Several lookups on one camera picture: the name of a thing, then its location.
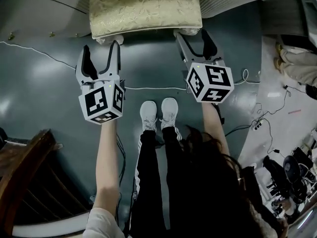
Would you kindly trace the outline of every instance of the hair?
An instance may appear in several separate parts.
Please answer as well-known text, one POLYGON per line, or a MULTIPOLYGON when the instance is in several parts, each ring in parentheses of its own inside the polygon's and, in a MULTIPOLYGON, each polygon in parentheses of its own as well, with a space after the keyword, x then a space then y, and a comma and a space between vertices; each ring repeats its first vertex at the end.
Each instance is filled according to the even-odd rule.
POLYGON ((262 231, 250 211, 239 163, 221 153, 221 143, 207 133, 189 127, 182 142, 191 160, 191 213, 194 226, 207 227, 221 237, 262 238, 262 231))

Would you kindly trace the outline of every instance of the shoe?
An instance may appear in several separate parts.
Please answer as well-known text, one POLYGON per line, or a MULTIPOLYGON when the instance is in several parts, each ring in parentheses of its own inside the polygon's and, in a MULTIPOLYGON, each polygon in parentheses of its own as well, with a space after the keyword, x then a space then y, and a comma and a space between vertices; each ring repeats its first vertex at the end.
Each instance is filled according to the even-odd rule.
POLYGON ((178 112, 177 101, 174 98, 165 98, 162 101, 161 108, 163 119, 160 119, 162 122, 160 128, 175 127, 175 120, 178 112))
POLYGON ((157 126, 157 105, 154 101, 146 101, 140 108, 140 116, 142 119, 142 128, 145 130, 154 130, 156 132, 157 126))
POLYGON ((283 73, 283 69, 281 68, 283 60, 280 58, 274 58, 273 62, 274 62, 275 69, 277 69, 279 73, 283 73))
POLYGON ((278 55, 280 56, 281 55, 281 51, 283 49, 282 45, 280 45, 278 42, 275 43, 275 49, 276 49, 276 52, 278 53, 278 55))

